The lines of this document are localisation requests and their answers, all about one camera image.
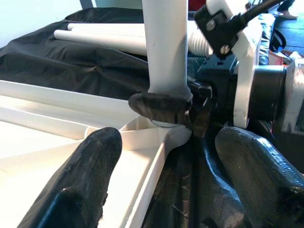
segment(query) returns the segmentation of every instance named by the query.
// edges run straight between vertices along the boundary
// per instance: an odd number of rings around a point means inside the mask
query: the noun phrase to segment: black plastic sheet
[[[148,90],[145,57],[56,40],[54,30],[67,29],[70,22],[143,23],[143,13],[136,9],[86,9],[17,38],[0,49],[0,80],[125,100]],[[195,77],[202,61],[203,58],[189,55],[188,78]],[[215,149],[215,137],[222,126],[223,123],[212,123],[204,139],[192,137],[170,152],[144,228],[252,227]],[[250,129],[273,139],[265,126],[252,122]],[[285,150],[281,152],[298,152],[297,147],[289,146],[282,146]]]

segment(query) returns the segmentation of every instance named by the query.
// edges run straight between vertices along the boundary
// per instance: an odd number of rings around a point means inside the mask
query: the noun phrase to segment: black electrical cable
[[[284,0],[265,0],[261,4],[258,4],[254,8],[248,10],[244,13],[241,17],[242,20],[246,21],[247,23],[251,21],[253,18],[258,16],[259,14],[265,12],[266,10],[270,9],[271,7],[275,6],[276,4],[282,2]]]

